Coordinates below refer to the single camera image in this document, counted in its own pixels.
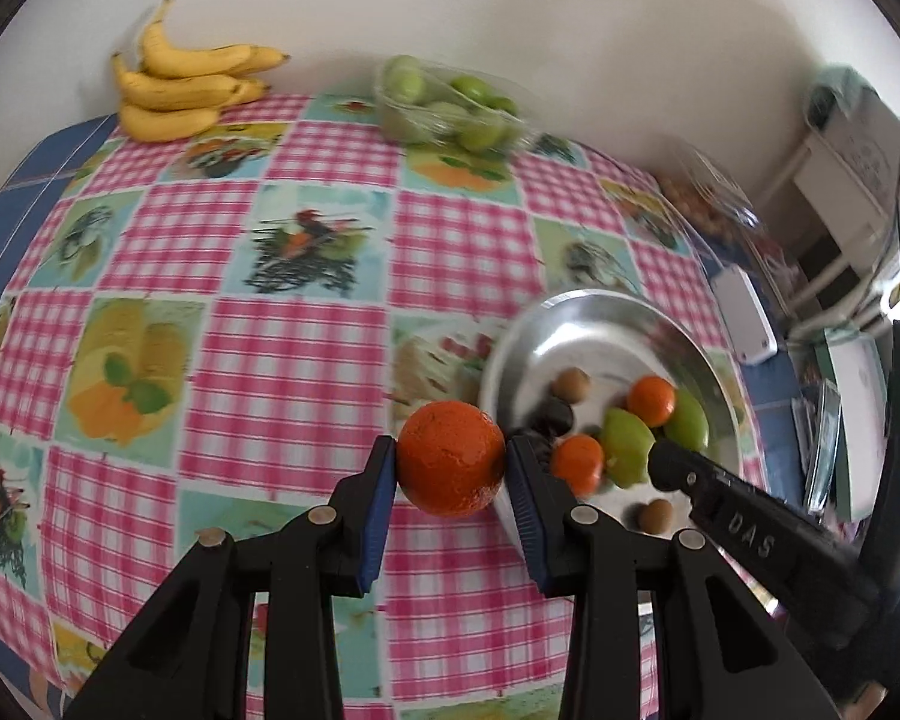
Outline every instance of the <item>checkered tablecloth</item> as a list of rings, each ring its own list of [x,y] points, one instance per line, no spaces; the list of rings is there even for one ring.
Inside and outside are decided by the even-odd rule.
[[[274,95],[189,142],[117,129],[10,279],[0,638],[51,683],[79,689],[85,653],[194,530],[279,527],[420,403],[472,397],[506,321],[561,286],[677,319],[739,394],[744,475],[764,484],[716,304],[653,177],[556,138],[509,165],[404,151],[373,121],[366,101]],[[336,620],[351,720],[559,702],[572,605],[538,594],[492,509],[448,521],[398,500],[380,580]],[[648,715],[652,631],[641,661]]]

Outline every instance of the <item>metal rivet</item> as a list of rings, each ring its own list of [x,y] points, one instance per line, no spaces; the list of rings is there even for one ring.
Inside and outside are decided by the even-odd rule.
[[[690,529],[680,531],[677,538],[687,549],[703,549],[706,546],[706,536],[703,536],[703,533],[700,531]]]
[[[570,509],[570,519],[581,525],[592,525],[599,518],[600,514],[597,514],[597,509],[592,506],[575,506]]]
[[[203,528],[197,531],[197,541],[202,547],[218,547],[226,541],[226,531],[223,528]]]
[[[307,519],[314,525],[329,525],[337,519],[337,510],[332,506],[317,506],[307,512]]]

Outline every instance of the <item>white power bank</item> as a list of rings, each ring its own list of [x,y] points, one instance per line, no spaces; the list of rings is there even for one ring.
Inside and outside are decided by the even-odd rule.
[[[749,274],[738,265],[720,271],[710,281],[730,344],[743,365],[757,365],[776,354],[776,336],[760,304]]]

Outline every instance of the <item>bunch of bananas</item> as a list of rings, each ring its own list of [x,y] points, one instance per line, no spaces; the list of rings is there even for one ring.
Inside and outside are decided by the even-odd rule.
[[[163,31],[172,2],[161,2],[140,36],[141,71],[128,69],[118,53],[111,58],[122,97],[120,124],[131,138],[144,143],[190,138],[213,127],[223,108],[252,103],[269,91],[268,84],[245,76],[290,58],[279,50],[246,43],[178,49]]]

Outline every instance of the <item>stainless steel bowl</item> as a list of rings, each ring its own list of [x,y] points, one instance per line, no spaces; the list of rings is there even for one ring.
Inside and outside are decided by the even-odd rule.
[[[567,367],[586,371],[592,385],[586,401],[574,405],[574,432],[602,425],[607,407],[623,405],[633,382],[656,374],[696,395],[710,426],[704,454],[739,474],[740,450],[730,399],[706,354],[660,309],[628,293],[599,289],[572,290],[530,306],[495,343],[482,377],[480,408],[509,432],[523,424]],[[662,497],[674,505],[673,526],[661,534],[669,538],[690,524],[689,500],[682,493],[660,493],[650,484],[627,490],[610,485],[588,503],[629,524],[636,505]],[[506,487],[494,505],[519,549]]]

